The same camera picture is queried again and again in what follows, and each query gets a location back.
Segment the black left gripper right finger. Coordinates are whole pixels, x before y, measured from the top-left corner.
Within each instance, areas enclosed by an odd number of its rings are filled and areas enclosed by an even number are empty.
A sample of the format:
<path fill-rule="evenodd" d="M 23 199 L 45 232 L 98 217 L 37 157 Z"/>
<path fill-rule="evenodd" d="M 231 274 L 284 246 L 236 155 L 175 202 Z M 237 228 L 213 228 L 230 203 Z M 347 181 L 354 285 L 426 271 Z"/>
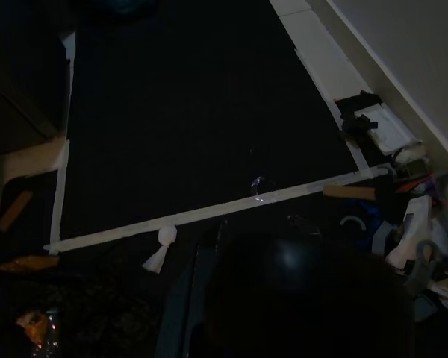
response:
<path fill-rule="evenodd" d="M 412 357 L 413 301 L 383 259 L 318 239 L 304 261 L 303 322 L 319 357 Z"/>

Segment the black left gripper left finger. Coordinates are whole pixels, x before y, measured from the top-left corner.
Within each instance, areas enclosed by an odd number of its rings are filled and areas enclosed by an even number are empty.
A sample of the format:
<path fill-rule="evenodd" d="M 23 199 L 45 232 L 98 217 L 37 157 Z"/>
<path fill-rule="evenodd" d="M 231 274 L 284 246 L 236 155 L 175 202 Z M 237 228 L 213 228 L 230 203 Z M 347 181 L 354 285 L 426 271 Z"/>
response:
<path fill-rule="evenodd" d="M 299 245 L 291 238 L 237 238 L 215 266 L 205 298 L 205 326 L 233 357 L 291 357 Z"/>

